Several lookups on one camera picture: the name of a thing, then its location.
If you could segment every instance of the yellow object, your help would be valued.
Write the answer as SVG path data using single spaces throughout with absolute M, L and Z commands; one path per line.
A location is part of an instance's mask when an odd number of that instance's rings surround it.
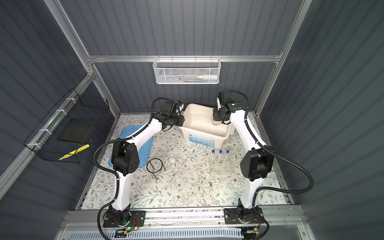
M 87 149 L 87 148 L 89 148 L 89 144 L 84 145 L 83 147 L 79 147 L 79 148 L 76 149 L 75 151 L 72 151 L 72 152 L 70 152 L 70 153 L 68 153 L 68 154 L 65 154 L 63 157 L 59 158 L 59 160 L 63 160 L 63 159 L 65 159 L 65 158 L 68 158 L 68 157 L 74 155 L 75 153 L 81 152 L 82 150 Z

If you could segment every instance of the black wire basket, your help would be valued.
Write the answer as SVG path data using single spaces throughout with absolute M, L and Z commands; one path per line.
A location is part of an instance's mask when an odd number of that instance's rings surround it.
M 89 160 L 89 146 L 102 119 L 109 111 L 108 101 L 76 95 L 44 129 L 35 129 L 24 145 L 47 161 L 80 163 Z

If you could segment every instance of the floral pattern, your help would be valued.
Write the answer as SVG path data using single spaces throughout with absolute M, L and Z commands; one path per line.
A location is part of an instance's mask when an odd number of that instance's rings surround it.
M 251 114 L 249 117 L 256 128 L 254 117 Z M 144 125 L 148 119 L 149 114 L 121 115 L 111 139 L 119 137 L 124 127 Z M 161 155 L 166 152 L 177 159 L 176 163 L 165 163 L 166 170 L 155 173 L 156 177 L 146 167 L 138 168 L 131 183 L 131 208 L 237 205 L 244 187 L 240 161 L 245 150 L 239 134 L 235 132 L 229 136 L 222 149 L 230 150 L 229 160 L 233 173 L 210 175 L 212 148 L 184 140 L 178 127 L 157 133 L 153 138 L 149 159 L 161 159 Z M 101 161 L 103 167 L 112 168 L 108 165 L 111 154 L 112 145 L 109 145 Z M 159 161 L 152 160 L 151 163 L 156 170 L 160 167 Z M 100 209 L 109 202 L 113 198 L 114 179 L 113 174 L 98 169 L 81 208 Z M 263 185 L 280 188 L 273 169 Z M 286 204 L 282 193 L 270 190 L 260 191 L 257 200 L 260 205 Z

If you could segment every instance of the corrugated dark panel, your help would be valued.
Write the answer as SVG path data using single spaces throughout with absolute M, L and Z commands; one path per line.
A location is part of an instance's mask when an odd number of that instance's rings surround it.
M 273 65 L 222 63 L 219 84 L 188 85 L 157 84 L 152 63 L 97 63 L 96 67 L 121 112 L 149 112 L 152 101 L 159 97 L 214 107 L 217 93 L 225 89 L 245 93 L 254 109 Z
M 43 1 L 0 1 L 0 35 L 2 173 L 86 71 Z
M 300 0 L 62 1 L 91 55 L 275 55 Z
M 94 84 L 84 95 L 100 97 Z M 114 121 L 108 112 L 80 164 L 34 157 L 0 201 L 0 239 L 53 239 L 73 210 L 93 169 L 92 156 L 105 142 Z
M 318 239 L 381 239 L 384 2 L 315 1 L 262 112 Z M 303 174 L 281 164 L 290 189 Z

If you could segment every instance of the product label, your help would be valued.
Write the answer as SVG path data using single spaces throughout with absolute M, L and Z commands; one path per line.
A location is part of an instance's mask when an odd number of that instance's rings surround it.
M 200 137 L 194 134 L 188 134 L 189 140 L 198 144 L 202 144 L 208 147 L 215 147 L 215 140 L 206 137 Z

